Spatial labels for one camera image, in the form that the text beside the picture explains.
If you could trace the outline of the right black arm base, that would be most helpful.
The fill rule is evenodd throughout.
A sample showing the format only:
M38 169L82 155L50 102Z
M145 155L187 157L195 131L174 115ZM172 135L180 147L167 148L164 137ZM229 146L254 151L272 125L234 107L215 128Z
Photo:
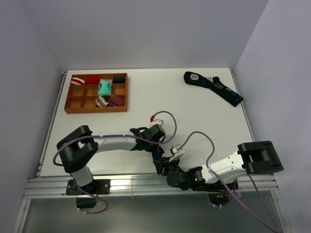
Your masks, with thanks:
M195 187L194 191L208 192L208 198L212 204L225 205L229 203L231 197L224 185L217 181L216 183L207 183L199 187Z

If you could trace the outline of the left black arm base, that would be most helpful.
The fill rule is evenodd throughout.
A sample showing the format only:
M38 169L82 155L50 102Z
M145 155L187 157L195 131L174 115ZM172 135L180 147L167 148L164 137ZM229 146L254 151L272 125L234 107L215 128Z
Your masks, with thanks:
M108 195L109 192L109 179L94 179L90 184L83 187L78 187L76 181L69 180L65 194L67 196L77 196L77 208L92 209L97 204L98 196Z

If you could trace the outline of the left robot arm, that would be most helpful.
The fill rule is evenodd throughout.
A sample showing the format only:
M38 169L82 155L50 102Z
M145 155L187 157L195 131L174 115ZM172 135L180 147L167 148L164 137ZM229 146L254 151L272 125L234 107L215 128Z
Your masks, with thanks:
M123 133L96 134L87 125L78 127L56 144L66 173L72 175L77 188L84 194L94 190L95 182L87 167L94 154L104 151L159 151L159 143L166 135L161 125L150 128L131 128Z

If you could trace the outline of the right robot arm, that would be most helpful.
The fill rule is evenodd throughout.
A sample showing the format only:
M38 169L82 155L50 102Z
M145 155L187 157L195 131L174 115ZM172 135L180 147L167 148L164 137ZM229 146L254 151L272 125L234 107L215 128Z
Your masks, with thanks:
M184 154L178 145L171 148L164 176L170 187L181 190L224 192L225 185L231 190L239 177L245 175L274 174L284 170L271 141L248 142L238 145L230 156L208 166L198 166L183 171L179 167Z

